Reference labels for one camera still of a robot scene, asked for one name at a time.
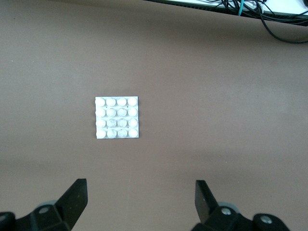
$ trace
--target black cable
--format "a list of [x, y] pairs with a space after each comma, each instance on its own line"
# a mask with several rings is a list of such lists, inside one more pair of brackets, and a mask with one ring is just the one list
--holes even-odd
[[279, 40], [279, 41], [282, 41], [282, 42], [286, 42], [286, 43], [290, 43], [290, 44], [304, 44], [304, 43], [308, 43], [308, 40], [307, 41], [300, 41], [300, 42], [297, 42], [297, 41], [290, 41], [290, 40], [286, 40], [286, 39], [282, 39], [280, 37], [278, 37], [277, 35], [275, 35], [268, 27], [268, 25], [266, 25], [264, 19], [263, 19], [263, 16], [262, 16], [262, 12], [260, 10], [261, 6], [260, 4], [258, 3], [257, 0], [254, 0], [257, 4], [257, 10], [259, 12], [259, 15], [260, 15], [260, 19], [261, 19], [261, 22], [263, 24], [263, 26], [266, 28], [266, 30], [269, 32], [270, 35], [272, 35], [275, 39]]
[[[218, 1], [220, 1], [221, 3], [218, 4], [216, 7], [223, 5], [225, 10], [226, 10], [226, 13], [229, 13], [229, 12], [238, 13], [239, 8], [240, 8], [239, 2], [241, 0], [199, 0], [199, 1], [202, 1], [202, 2], [218, 2]], [[289, 24], [292, 24], [292, 25], [300, 25], [300, 24], [304, 24], [304, 23], [306, 24], [308, 22], [307, 18], [297, 18], [297, 17], [308, 13], [308, 11], [305, 11], [305, 12], [300, 13], [300, 14], [292, 14], [292, 15], [289, 15], [289, 16], [283, 16], [283, 18], [277, 18], [277, 15], [268, 7], [268, 5], [266, 5], [266, 3], [265, 3], [266, 0], [252, 0], [252, 1], [254, 1], [256, 3], [257, 7], [255, 9], [252, 9], [247, 4], [244, 3], [244, 7], [245, 7], [246, 10], [242, 11], [243, 15], [246, 15], [246, 16], [251, 17], [251, 18], [260, 19], [263, 26], [269, 32], [269, 34], [279, 41], [290, 43], [290, 44], [308, 43], [308, 40], [307, 41], [291, 41], [291, 40], [280, 38], [270, 30], [270, 28], [267, 26], [267, 24], [265, 22], [265, 20], [268, 20], [268, 21], [272, 21], [272, 22], [289, 23]], [[267, 9], [272, 13], [273, 17], [269, 16], [269, 15], [264, 15], [262, 13], [262, 7], [261, 7], [260, 3], [264, 4], [267, 7]]]

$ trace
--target white egg carton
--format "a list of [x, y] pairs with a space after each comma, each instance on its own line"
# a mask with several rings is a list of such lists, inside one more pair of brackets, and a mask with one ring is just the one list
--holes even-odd
[[95, 97], [96, 138], [139, 137], [138, 97]]

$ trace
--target small screw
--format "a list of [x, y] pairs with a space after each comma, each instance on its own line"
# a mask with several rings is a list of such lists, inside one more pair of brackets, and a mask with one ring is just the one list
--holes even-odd
[[262, 216], [261, 221], [263, 221], [266, 224], [271, 224], [273, 221], [268, 216]]
[[38, 213], [43, 214], [43, 213], [46, 213], [48, 210], [49, 210], [48, 207], [44, 207], [44, 208], [41, 208]]
[[4, 221], [5, 219], [6, 219], [6, 215], [0, 216], [0, 222], [1, 222], [1, 221]]
[[230, 211], [228, 208], [222, 208], [222, 209], [221, 209], [221, 212], [222, 212], [224, 215], [231, 215], [231, 211]]

